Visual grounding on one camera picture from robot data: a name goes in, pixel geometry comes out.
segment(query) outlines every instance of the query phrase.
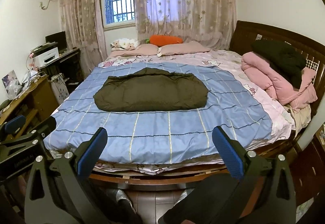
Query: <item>wooden desk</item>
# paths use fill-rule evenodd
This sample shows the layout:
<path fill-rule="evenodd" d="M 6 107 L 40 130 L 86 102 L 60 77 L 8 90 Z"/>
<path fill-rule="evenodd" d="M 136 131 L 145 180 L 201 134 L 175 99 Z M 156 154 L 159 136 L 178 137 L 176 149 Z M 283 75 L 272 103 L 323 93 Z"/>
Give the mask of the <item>wooden desk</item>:
<path fill-rule="evenodd" d="M 80 53 L 80 48 L 68 50 L 61 54 L 59 58 L 40 67 L 39 71 L 44 72 L 50 78 L 62 73 L 67 89 L 71 93 L 84 80 L 80 64 Z"/>
<path fill-rule="evenodd" d="M 50 63 L 40 67 L 39 69 L 42 71 L 42 68 L 46 68 L 56 62 L 62 63 L 65 60 L 69 59 L 70 57 L 74 56 L 74 55 L 78 55 L 80 53 L 80 48 L 76 48 L 73 50 L 67 50 L 65 51 L 63 54 L 61 54 L 58 58 L 54 59 L 53 61 L 51 61 Z"/>
<path fill-rule="evenodd" d="M 25 125 L 17 134 L 9 138 L 20 137 L 24 132 L 29 131 L 31 127 L 36 126 L 37 123 L 48 118 L 59 106 L 47 77 L 44 76 L 39 78 L 36 83 L 33 82 L 30 88 L 20 98 L 10 103 L 9 108 L 0 117 L 0 124 L 20 114 L 26 117 Z"/>

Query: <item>folded jacket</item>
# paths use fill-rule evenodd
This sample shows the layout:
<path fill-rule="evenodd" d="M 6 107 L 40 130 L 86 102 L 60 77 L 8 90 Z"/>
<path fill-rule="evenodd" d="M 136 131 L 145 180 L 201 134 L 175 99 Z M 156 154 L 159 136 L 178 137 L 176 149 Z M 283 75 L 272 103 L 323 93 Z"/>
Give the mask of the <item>folded jacket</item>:
<path fill-rule="evenodd" d="M 301 70 L 306 66 L 306 59 L 295 48 L 282 41 L 257 40 L 251 44 L 253 52 L 270 62 L 270 67 L 283 76 L 293 87 L 300 89 Z"/>
<path fill-rule="evenodd" d="M 146 67 L 134 74 L 109 76 L 94 95 L 104 111 L 175 111 L 206 105 L 208 89 L 193 74 Z"/>
<path fill-rule="evenodd" d="M 302 70 L 300 89 L 294 88 L 283 76 L 270 67 L 268 61 L 259 55 L 249 52 L 242 56 L 242 70 L 249 80 L 265 90 L 271 98 L 277 99 L 281 105 L 290 103 L 293 109 L 302 109 L 317 100 L 312 84 L 315 70 L 305 67 Z"/>

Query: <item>pink lace curtain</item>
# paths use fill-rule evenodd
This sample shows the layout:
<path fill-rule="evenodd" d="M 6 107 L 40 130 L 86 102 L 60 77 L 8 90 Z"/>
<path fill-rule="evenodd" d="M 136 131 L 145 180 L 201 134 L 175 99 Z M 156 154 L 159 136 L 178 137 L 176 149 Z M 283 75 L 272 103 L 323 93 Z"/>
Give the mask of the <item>pink lace curtain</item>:
<path fill-rule="evenodd" d="M 100 0 L 60 0 L 62 30 L 69 49 L 79 47 L 84 76 L 107 58 Z"/>
<path fill-rule="evenodd" d="M 153 34 L 228 49 L 236 26 L 235 0 L 135 0 L 139 40 Z"/>

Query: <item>wooden bed frame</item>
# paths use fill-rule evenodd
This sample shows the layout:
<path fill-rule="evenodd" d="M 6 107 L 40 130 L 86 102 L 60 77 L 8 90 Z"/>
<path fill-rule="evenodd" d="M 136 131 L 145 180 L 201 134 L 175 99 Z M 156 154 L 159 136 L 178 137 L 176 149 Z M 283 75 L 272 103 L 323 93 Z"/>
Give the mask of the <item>wooden bed frame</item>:
<path fill-rule="evenodd" d="M 318 100 L 311 104 L 312 116 L 316 114 L 318 105 L 325 92 L 325 46 L 300 34 L 277 28 L 274 26 L 237 21 L 237 26 L 230 43 L 230 50 L 243 55 L 251 51 L 251 43 L 257 36 L 268 40 L 281 40 L 293 45 L 306 59 L 319 64 L 314 87 Z M 277 154 L 298 153 L 297 144 L 304 130 L 295 138 L 293 131 L 287 140 L 279 140 L 255 151 L 263 157 L 275 157 Z M 103 187 L 114 187 L 133 190 L 173 190 L 193 188 L 195 185 L 211 174 L 227 173 L 224 165 L 198 165 L 182 167 L 158 175 L 150 176 L 134 171 L 103 172 L 93 171 L 90 179 Z"/>

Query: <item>floral pillow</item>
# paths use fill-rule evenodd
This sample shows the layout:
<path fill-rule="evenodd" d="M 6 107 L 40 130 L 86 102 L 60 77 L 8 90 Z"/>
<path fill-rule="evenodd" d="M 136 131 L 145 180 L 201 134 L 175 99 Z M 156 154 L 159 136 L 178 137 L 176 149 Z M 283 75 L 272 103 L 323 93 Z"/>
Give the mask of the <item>floral pillow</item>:
<path fill-rule="evenodd" d="M 112 51 L 125 51 L 138 49 L 140 42 L 136 39 L 121 38 L 110 44 Z"/>

